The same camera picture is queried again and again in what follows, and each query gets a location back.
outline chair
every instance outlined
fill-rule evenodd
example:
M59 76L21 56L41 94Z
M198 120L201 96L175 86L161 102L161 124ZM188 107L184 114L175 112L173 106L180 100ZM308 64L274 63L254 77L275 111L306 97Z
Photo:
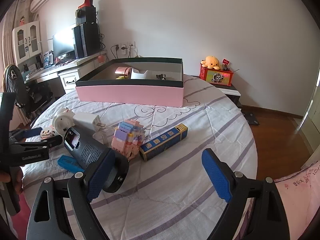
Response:
M15 105L28 119L38 118L43 108L53 98L53 93L46 84L28 83L26 85L19 68L15 65L9 65L4 70L3 89L16 93Z

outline blue and gold box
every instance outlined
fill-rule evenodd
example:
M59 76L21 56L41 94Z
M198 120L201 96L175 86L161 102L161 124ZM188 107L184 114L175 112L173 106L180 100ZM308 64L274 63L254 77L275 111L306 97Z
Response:
M187 136L188 127L183 123L140 146L140 156L146 162Z

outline pink box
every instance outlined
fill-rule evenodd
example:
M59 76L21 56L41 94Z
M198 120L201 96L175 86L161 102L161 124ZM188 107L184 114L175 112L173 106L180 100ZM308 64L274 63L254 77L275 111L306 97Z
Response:
M148 70L148 79L116 79L118 67ZM165 74L166 80L156 75ZM113 59L76 81L81 101L182 107L183 64L178 58Z

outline wooden floor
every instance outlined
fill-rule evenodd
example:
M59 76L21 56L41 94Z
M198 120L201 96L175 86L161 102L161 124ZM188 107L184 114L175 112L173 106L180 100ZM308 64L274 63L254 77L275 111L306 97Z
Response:
M278 179L300 170L310 157L293 119L279 113L246 109L256 115L260 125L251 125L258 152L257 179Z

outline yellow object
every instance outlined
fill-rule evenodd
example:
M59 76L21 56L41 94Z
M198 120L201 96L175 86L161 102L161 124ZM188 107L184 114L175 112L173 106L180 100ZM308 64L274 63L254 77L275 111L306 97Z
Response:
M219 60L214 56L207 56L205 60L201 61L203 67L207 67L208 69L220 69Z

